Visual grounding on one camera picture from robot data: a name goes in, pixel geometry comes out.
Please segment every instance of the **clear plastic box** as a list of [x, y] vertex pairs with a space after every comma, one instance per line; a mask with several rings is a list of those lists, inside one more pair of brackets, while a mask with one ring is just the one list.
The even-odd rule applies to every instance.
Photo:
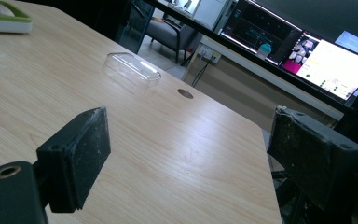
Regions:
[[139, 87], [157, 86], [161, 74], [150, 64], [129, 53], [110, 53], [106, 57], [105, 66], [116, 71]]

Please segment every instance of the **black cable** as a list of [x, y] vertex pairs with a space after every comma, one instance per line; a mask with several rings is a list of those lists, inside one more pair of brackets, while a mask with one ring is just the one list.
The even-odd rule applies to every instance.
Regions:
[[193, 83], [191, 83], [192, 87], [195, 87], [197, 85], [197, 83], [199, 82], [200, 78], [202, 77], [203, 73], [206, 70], [206, 67], [208, 66], [208, 64], [211, 63], [211, 61], [213, 61], [213, 59], [215, 59], [216, 57], [214, 57], [213, 55], [211, 56], [211, 58], [208, 60], [208, 62], [205, 64], [205, 66], [202, 67], [202, 69], [199, 71], [199, 73], [196, 75], [196, 77], [193, 80]]

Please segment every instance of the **floor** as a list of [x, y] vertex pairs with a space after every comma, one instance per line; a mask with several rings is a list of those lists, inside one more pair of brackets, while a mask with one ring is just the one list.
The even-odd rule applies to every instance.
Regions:
[[179, 63], [175, 63], [175, 52], [173, 50], [161, 45], [156, 40], [151, 42], [151, 38], [145, 35], [138, 55], [155, 66], [161, 68], [161, 70], [164, 70], [174, 77], [183, 80], [186, 71], [186, 65], [180, 65], [184, 56], [182, 50], [179, 54]]

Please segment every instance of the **light wood tabletop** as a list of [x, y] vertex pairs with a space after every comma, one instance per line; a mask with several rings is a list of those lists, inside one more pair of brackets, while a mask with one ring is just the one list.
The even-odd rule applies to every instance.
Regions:
[[112, 153], [83, 210], [47, 207], [49, 223], [281, 223], [258, 126], [158, 68], [148, 89], [106, 73], [120, 45], [53, 7], [8, 2], [34, 26], [0, 34], [0, 165], [35, 162], [83, 111], [108, 113]]

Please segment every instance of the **green and white tray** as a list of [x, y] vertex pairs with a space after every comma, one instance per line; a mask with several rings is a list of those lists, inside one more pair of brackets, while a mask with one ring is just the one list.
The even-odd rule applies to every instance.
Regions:
[[0, 32], [2, 33], [29, 33], [32, 30], [32, 19], [30, 16], [13, 7], [7, 2], [0, 4], [10, 9], [14, 16], [0, 15]]

